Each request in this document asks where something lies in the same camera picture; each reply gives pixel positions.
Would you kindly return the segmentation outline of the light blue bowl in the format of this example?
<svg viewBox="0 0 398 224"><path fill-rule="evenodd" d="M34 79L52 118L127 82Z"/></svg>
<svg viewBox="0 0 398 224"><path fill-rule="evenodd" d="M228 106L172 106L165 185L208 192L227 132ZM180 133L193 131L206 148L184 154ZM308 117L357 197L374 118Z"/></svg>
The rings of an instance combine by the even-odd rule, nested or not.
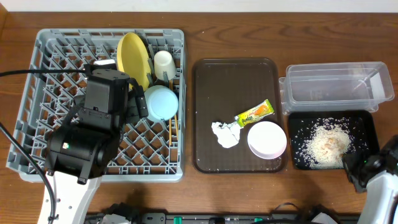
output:
<svg viewBox="0 0 398 224"><path fill-rule="evenodd" d="M146 98L148 119L152 122L168 121L178 111L178 98L169 88L156 85L144 92Z"/></svg>

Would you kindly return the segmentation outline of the yellow plate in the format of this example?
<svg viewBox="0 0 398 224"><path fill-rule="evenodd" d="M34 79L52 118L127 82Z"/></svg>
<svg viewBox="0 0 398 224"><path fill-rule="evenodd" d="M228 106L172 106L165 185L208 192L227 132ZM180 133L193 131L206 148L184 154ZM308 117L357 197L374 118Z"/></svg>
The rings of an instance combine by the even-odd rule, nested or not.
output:
<svg viewBox="0 0 398 224"><path fill-rule="evenodd" d="M118 43L118 70L135 78L139 85L147 90L150 82L147 75L151 74L149 55L141 38L135 33L127 33Z"/></svg>

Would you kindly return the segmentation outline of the cream cup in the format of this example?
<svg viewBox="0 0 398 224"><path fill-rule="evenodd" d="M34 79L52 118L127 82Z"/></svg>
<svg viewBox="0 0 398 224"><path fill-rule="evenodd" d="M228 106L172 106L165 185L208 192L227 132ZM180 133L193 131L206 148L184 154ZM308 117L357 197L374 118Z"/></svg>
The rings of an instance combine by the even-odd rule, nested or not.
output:
<svg viewBox="0 0 398 224"><path fill-rule="evenodd" d="M172 54L166 50L158 51L154 56L155 75L160 80L164 79L164 72L167 73L167 79L173 79L177 74Z"/></svg>

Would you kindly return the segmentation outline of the white tissue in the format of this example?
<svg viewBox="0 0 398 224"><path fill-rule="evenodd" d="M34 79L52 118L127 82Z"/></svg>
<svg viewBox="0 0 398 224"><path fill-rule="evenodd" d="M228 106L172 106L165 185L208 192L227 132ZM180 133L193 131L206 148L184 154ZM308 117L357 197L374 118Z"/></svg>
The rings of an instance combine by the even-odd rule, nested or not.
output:
<svg viewBox="0 0 398 224"><path fill-rule="evenodd" d="M239 143L242 127L236 121L229 124L213 122L211 128L223 148L231 148Z"/></svg>

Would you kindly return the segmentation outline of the Apollo snack wrapper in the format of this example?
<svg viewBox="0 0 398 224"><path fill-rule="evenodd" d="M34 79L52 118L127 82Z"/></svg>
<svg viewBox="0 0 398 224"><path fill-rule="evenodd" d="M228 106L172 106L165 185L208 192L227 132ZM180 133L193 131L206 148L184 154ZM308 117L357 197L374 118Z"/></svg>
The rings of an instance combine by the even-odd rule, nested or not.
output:
<svg viewBox="0 0 398 224"><path fill-rule="evenodd" d="M274 109L268 99L264 100L257 106L242 112L234 117L235 121L241 128L250 123L260 121L263 117L274 114Z"/></svg>

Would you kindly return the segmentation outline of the white small plate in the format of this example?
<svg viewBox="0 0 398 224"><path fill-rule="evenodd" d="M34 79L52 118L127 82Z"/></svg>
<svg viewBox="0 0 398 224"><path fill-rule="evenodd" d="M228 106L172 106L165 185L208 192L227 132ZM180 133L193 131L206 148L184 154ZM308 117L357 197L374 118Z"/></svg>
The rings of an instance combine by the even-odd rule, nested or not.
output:
<svg viewBox="0 0 398 224"><path fill-rule="evenodd" d="M270 121L256 123L249 130L247 141L252 153L261 159L276 159L287 147L284 130Z"/></svg>

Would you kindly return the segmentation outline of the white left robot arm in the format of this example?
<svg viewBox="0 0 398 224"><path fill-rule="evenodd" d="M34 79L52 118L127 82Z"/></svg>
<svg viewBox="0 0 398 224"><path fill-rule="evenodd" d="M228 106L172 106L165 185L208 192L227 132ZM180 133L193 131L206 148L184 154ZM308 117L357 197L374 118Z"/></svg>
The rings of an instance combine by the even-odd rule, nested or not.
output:
<svg viewBox="0 0 398 224"><path fill-rule="evenodd" d="M47 141L44 167L51 186L39 223L83 223L127 124L147 117L143 87L113 60L85 65L86 92L73 99Z"/></svg>

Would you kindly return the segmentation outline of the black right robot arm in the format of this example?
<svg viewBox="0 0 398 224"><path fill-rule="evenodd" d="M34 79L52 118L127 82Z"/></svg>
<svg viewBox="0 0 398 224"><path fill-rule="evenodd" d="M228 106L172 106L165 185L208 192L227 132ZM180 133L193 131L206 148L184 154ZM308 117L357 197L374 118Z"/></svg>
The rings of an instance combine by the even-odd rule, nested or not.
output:
<svg viewBox="0 0 398 224"><path fill-rule="evenodd" d="M367 193L360 224L397 224L397 136L377 153L346 154L348 180L357 193Z"/></svg>

